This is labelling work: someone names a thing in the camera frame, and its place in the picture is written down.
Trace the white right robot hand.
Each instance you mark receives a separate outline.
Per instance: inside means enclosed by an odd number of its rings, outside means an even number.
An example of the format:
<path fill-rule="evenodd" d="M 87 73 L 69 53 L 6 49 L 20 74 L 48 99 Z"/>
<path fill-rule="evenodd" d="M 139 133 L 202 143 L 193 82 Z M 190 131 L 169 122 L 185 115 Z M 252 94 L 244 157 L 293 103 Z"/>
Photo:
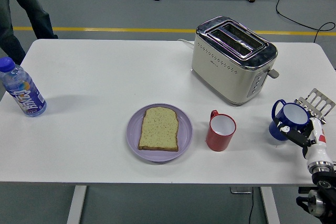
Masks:
<path fill-rule="evenodd" d="M 311 174 L 333 170 L 333 162 L 327 153 L 326 138 L 319 119 L 296 104 L 286 104 L 278 113 L 271 112 L 270 134 L 279 141 L 290 140 L 302 147 Z"/>

